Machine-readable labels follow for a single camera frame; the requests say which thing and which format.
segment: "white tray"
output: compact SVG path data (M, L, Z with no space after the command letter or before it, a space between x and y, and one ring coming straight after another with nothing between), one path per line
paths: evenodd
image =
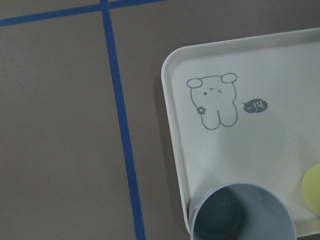
M320 233L301 193L320 163L320 28L182 47L161 78L188 231L195 191L219 181L269 189L299 237Z

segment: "gray surface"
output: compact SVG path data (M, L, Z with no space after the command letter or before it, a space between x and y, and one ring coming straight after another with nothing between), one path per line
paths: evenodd
M0 13L98 2L0 0ZM189 239L161 85L165 58L182 46L320 27L319 12L318 0L111 10L148 240ZM0 239L135 239L101 14L2 27L0 39Z
M174 0L111 11L147 239L188 239L161 85L187 45L320 27L319 1Z
M99 3L99 0L0 0L0 19Z
M0 39L0 239L135 239L100 12Z

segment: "yellow ball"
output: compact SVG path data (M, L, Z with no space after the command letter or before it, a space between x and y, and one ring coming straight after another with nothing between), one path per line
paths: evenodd
M301 189L308 208L320 216L320 164L313 166L305 173Z

